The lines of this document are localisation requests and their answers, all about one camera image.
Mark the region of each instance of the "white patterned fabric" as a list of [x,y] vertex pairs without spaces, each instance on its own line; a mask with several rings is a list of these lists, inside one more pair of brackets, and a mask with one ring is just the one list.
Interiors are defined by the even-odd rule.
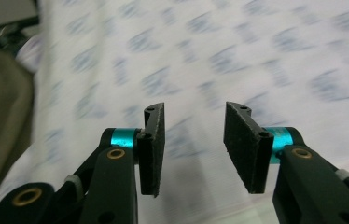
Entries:
[[57,189],[105,128],[142,128],[143,109],[160,102],[161,193],[138,196],[140,223],[215,222],[242,211],[254,214],[244,223],[277,223],[278,165],[266,194],[247,194],[223,144],[226,101],[251,107],[260,126],[297,128],[308,146],[349,169],[349,0],[47,0],[40,7],[34,143],[0,198],[26,182]]

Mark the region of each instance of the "brass screw hole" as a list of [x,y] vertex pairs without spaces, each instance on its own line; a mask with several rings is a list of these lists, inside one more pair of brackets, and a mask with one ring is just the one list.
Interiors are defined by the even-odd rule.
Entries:
[[117,160],[125,155],[125,151],[122,149],[113,149],[107,152],[107,158],[111,160]]
[[293,154],[304,159],[310,159],[312,157],[312,153],[303,148],[294,148],[292,150]]
[[40,188],[26,189],[14,197],[12,204],[18,207],[28,205],[29,203],[35,202],[42,193],[43,190],[41,190]]

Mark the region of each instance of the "black rubber pad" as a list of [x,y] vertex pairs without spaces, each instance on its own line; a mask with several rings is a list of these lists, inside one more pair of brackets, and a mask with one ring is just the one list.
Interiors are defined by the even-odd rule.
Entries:
[[165,146],[164,104],[145,109],[145,129],[137,135],[141,193],[157,197]]
[[272,153],[273,135],[251,118],[252,110],[227,102],[224,144],[249,193],[263,193]]

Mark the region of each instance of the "white cloth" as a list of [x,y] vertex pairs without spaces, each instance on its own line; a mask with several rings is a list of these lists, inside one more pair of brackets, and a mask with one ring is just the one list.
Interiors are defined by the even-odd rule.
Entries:
[[36,73],[40,65],[42,50],[41,36],[34,35],[18,51],[16,60],[30,72]]
[[[139,195],[140,223],[205,223],[272,204],[277,165],[267,193],[255,196],[230,161],[226,101],[251,107],[260,126],[296,127],[327,160],[349,163],[349,1],[40,6],[34,143],[0,198],[25,182],[57,189],[105,128],[142,128],[143,109],[159,102],[166,116],[161,194]],[[254,213],[247,223],[277,222],[271,205]]]

